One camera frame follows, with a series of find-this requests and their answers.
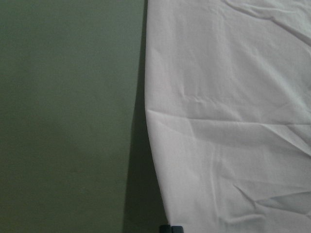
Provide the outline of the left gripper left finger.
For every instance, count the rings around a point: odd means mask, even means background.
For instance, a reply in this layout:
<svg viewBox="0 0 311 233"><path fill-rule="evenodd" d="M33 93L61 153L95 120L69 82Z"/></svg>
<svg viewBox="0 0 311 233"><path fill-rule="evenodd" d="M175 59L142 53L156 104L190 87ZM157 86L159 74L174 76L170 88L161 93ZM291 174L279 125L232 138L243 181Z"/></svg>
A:
<svg viewBox="0 0 311 233"><path fill-rule="evenodd" d="M161 225L159 227L159 232L160 233L172 233L172 228L170 225Z"/></svg>

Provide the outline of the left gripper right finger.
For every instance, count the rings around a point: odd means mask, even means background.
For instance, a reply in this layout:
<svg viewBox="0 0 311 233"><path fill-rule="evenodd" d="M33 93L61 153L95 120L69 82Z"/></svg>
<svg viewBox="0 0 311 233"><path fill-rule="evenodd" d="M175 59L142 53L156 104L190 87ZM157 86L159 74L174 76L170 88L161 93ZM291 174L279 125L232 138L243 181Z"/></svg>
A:
<svg viewBox="0 0 311 233"><path fill-rule="evenodd" d="M183 233L182 226L171 226L172 233Z"/></svg>

